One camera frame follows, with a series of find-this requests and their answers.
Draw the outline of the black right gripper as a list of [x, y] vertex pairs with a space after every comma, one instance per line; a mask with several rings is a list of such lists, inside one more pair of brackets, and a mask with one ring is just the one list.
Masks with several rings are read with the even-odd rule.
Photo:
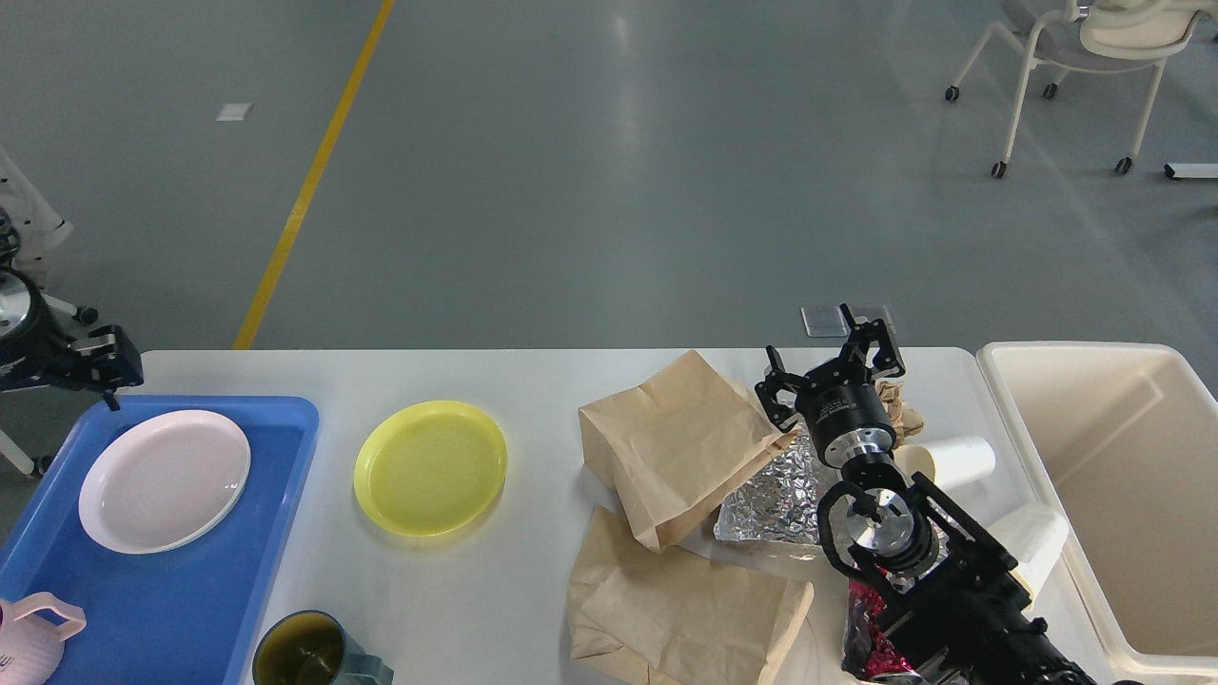
[[[810, 388], [809, 378], [787, 371], [780, 351], [766, 346], [769, 364], [756, 385], [758, 403], [770, 424], [783, 433], [795, 429], [800, 414], [815, 453], [829, 468], [892, 467], [896, 434], [871, 384], [904, 377], [906, 364], [883, 318], [857, 321], [847, 303], [839, 311], [849, 333], [838, 355], [838, 380], [850, 384]], [[797, 406], [780, 401], [780, 392], [795, 396]]]

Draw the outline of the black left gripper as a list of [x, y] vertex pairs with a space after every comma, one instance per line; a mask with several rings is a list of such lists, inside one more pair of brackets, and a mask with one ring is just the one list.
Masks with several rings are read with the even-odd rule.
[[86, 336], [67, 334], [30, 277], [1, 269], [1, 390], [61, 388], [96, 392], [121, 411], [117, 392], [144, 384], [141, 356], [122, 325], [100, 325]]

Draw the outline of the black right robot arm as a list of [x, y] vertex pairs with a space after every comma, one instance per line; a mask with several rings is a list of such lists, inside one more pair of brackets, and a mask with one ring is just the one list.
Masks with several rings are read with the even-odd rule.
[[832, 568], [875, 591], [875, 625], [896, 655], [931, 683], [1090, 684], [1093, 676], [1054, 646], [1047, 620], [1030, 618], [1030, 587], [1018, 559], [928, 474], [896, 464], [896, 429], [879, 379], [906, 367], [892, 325], [859, 322], [836, 356], [788, 371], [767, 346], [756, 395], [782, 430], [803, 424], [836, 481], [818, 496], [817, 542]]

